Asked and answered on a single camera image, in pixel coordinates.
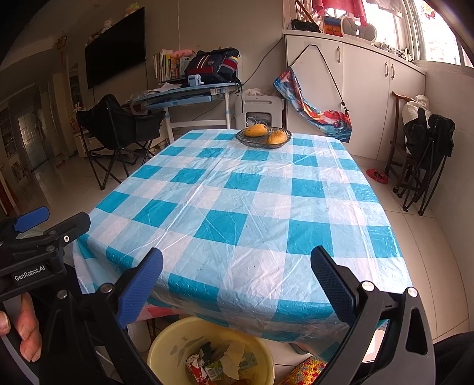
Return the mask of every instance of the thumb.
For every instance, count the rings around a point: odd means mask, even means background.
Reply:
[[[10,332],[10,321],[4,312],[0,312],[0,336]]]

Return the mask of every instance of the pink curtain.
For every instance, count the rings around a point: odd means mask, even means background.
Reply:
[[[367,25],[362,0],[312,0],[312,3],[313,9],[320,15],[324,15],[324,10],[327,8],[342,9],[359,18],[363,26]]]

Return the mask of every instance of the row of books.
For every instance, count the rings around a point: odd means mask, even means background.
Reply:
[[[171,49],[163,49],[158,54],[157,66],[159,83],[184,77],[184,71],[190,59],[188,57],[182,57],[181,59],[171,58],[173,52]]]

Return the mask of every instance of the desk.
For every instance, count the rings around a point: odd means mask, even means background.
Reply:
[[[166,130],[170,143],[174,142],[173,128],[178,127],[202,127],[202,126],[226,126],[230,129],[230,105],[229,93],[237,89],[236,83],[203,84],[194,87],[183,87],[177,90],[157,92],[141,98],[133,99],[130,103],[132,113],[134,106],[141,105],[146,111],[164,109]],[[187,122],[171,123],[169,107],[187,106],[189,104],[208,103],[210,101],[226,101],[226,118],[212,120],[193,120]]]
[[[73,244],[82,290],[115,282],[156,247],[164,267],[149,306],[300,341],[329,359],[347,327],[312,273],[311,250],[323,245],[359,281],[402,293],[411,282],[395,235],[338,140],[294,134],[263,150],[236,133],[187,133],[97,205]]]

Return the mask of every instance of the television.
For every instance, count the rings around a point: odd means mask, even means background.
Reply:
[[[114,24],[86,47],[87,86],[90,88],[143,63],[145,7]]]

